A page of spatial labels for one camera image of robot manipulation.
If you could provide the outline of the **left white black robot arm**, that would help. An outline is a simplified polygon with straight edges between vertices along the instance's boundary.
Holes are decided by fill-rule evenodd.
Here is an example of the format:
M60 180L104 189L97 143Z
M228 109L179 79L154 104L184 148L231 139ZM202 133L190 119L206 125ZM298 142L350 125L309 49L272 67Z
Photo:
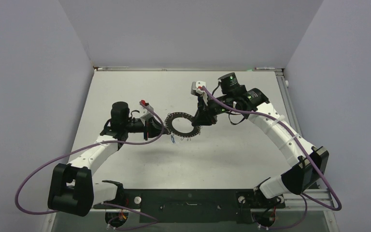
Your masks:
M170 133L149 103L141 101L140 105L141 116L135 118L126 102L113 103L111 117L95 143L67 164L54 167L47 202L49 209L83 217L100 202L106 201L113 208L123 205L125 195L118 190L121 183L105 180L95 184L92 176L111 155L129 143L129 134L142 133L142 145L146 145Z

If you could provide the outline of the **blue tagged key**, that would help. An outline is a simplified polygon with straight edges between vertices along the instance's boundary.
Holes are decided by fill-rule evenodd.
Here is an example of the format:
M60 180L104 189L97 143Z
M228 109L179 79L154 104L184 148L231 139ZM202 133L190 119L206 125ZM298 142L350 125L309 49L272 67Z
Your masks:
M173 144L176 144L175 137L174 137L173 134L171 134L171 142L172 142Z

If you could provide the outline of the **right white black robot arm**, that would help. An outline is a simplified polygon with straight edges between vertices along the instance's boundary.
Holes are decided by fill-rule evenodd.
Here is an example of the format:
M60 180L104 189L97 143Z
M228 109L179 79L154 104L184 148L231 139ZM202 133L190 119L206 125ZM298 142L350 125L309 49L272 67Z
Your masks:
M327 164L328 151L323 147L316 148L294 131L261 90L247 90L245 85L239 84L233 72L218 78L222 96L212 96L205 87L203 81L192 83L191 94L198 98L192 126L214 125L220 114L242 114L245 120L264 132L291 167L279 176L266 179L254 189L254 202L258 206L265 207L274 197L284 193L300 195L319 179Z

